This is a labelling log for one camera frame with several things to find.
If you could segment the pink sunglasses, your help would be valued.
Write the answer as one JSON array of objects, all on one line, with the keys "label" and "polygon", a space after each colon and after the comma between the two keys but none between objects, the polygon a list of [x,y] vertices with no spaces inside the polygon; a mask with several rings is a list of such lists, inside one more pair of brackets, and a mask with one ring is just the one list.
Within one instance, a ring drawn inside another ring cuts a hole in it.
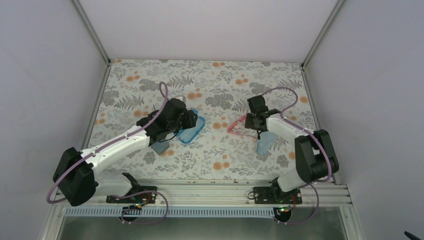
[{"label": "pink sunglasses", "polygon": [[253,136],[252,134],[248,134],[246,130],[242,130],[244,128],[242,124],[245,123],[245,120],[247,119],[247,114],[242,115],[240,118],[235,120],[233,123],[231,123],[228,127],[226,132],[230,135],[239,136],[239,137],[246,137],[246,138],[252,138],[254,140],[257,139],[256,136]]}]

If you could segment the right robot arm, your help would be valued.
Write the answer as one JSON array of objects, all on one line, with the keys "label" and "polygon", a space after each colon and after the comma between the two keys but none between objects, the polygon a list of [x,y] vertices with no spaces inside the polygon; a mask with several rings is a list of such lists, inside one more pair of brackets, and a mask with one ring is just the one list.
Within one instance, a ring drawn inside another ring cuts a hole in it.
[{"label": "right robot arm", "polygon": [[295,168],[273,180],[270,195],[274,202],[282,204],[289,199],[290,191],[328,180],[339,171],[336,152],[326,130],[310,131],[301,127],[281,111],[269,109],[262,95],[251,97],[247,102],[250,112],[244,126],[256,131],[258,147],[266,145],[266,133],[279,136],[294,147]]}]

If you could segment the blue translucent glasses case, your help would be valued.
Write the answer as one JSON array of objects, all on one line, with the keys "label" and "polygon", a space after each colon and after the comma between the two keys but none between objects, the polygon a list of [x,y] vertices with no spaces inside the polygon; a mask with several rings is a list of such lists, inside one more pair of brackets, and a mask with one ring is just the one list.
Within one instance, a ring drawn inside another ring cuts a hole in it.
[{"label": "blue translucent glasses case", "polygon": [[198,136],[206,124],[205,118],[199,114],[197,109],[193,109],[193,112],[197,114],[195,127],[180,130],[177,134],[179,141],[183,144],[190,144]]}]

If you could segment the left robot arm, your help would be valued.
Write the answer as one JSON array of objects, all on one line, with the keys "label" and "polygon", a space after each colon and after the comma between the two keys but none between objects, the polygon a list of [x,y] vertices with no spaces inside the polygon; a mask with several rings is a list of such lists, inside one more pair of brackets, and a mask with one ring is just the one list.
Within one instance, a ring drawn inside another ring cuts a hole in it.
[{"label": "left robot arm", "polygon": [[94,147],[65,150],[53,174],[54,186],[63,201],[76,207],[92,197],[118,196],[131,203],[139,197],[139,188],[123,173],[102,176],[104,169],[117,160],[156,143],[167,141],[170,134],[196,127],[198,112],[187,109],[177,98],[167,100],[160,109],[141,118],[122,134]]}]

